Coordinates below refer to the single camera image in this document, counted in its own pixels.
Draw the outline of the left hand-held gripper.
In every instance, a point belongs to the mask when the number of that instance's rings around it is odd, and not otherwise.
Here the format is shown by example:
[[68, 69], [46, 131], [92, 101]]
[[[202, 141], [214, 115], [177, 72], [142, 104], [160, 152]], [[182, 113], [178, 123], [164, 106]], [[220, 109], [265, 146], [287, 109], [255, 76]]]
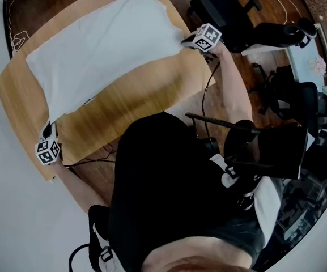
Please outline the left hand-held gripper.
[[35, 155], [42, 165], [50, 165], [58, 159], [62, 159], [61, 144], [58, 142], [55, 122], [47, 121], [39, 133], [39, 137], [50, 138], [35, 144]]

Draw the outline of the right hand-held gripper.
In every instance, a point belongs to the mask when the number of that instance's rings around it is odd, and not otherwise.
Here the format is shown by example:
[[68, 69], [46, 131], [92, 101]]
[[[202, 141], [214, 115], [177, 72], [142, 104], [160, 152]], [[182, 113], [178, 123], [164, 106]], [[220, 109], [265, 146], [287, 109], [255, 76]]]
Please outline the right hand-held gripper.
[[216, 47], [221, 36], [222, 33], [219, 30], [210, 23], [206, 23], [197, 28], [196, 33], [191, 33], [189, 37], [183, 39], [181, 45], [184, 48], [200, 49], [203, 52], [208, 52]]

